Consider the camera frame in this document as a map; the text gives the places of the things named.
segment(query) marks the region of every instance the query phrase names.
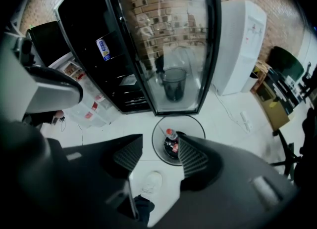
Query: glass door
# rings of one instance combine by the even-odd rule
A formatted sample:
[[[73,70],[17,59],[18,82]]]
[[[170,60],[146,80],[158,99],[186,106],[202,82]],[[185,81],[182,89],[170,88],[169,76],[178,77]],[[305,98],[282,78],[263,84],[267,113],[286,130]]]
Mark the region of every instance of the glass door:
[[[220,0],[116,1],[113,10],[154,112],[198,113],[218,53]]]

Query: refrigerator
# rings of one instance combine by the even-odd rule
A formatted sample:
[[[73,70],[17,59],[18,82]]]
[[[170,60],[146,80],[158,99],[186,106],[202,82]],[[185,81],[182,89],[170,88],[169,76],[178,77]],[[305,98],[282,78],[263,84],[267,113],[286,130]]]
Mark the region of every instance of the refrigerator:
[[[54,12],[76,61],[122,113],[199,113],[220,0],[60,0]]]

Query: red bottle cap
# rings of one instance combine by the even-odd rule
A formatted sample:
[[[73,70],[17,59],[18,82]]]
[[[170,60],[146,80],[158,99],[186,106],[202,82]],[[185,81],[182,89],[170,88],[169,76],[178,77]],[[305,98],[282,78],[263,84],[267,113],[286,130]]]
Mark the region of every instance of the red bottle cap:
[[[169,135],[172,135],[173,134],[173,130],[172,129],[167,129],[166,133],[169,134]]]

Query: white tile floor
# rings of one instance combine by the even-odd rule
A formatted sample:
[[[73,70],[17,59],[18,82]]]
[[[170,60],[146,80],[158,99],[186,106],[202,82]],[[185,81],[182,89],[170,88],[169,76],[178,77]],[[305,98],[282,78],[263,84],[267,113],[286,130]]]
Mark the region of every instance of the white tile floor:
[[[272,136],[272,128],[258,104],[249,93],[237,93],[222,96],[221,100],[231,112],[235,121],[243,126],[240,112],[245,111],[253,124],[253,129],[246,133],[235,124],[226,113],[213,92],[208,92],[204,105],[198,115],[194,115],[203,126],[206,139],[248,150],[267,162],[284,159],[283,149],[278,137]],[[295,153],[304,141],[302,122],[306,118],[308,106],[303,102],[297,106],[294,119],[281,128],[287,142],[295,143]],[[144,177],[153,170],[163,175],[160,193],[154,197],[155,209],[151,212],[149,226],[153,226],[170,209],[179,197],[179,185],[184,178],[182,167],[175,167],[162,162],[152,148],[152,131],[161,117],[152,112],[122,115],[111,125],[102,128],[83,128],[83,144],[110,140],[130,134],[143,134],[143,154],[133,171],[131,189],[134,196],[139,194]],[[76,123],[66,117],[66,128],[61,132],[61,123],[55,126],[45,124],[42,133],[61,143],[62,147],[79,145],[82,142],[81,130]]]

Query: brick wall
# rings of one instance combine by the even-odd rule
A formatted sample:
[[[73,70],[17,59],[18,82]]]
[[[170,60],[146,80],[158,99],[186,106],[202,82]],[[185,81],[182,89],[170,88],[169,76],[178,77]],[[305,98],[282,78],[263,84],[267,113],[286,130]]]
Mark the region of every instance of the brick wall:
[[[59,0],[30,0],[22,17],[21,32],[29,26],[54,21],[53,8]],[[190,47],[204,60],[206,10],[204,0],[121,0],[137,48],[147,69],[163,52]],[[267,13],[260,58],[266,60],[273,46],[297,55],[304,24],[292,0],[256,0]]]

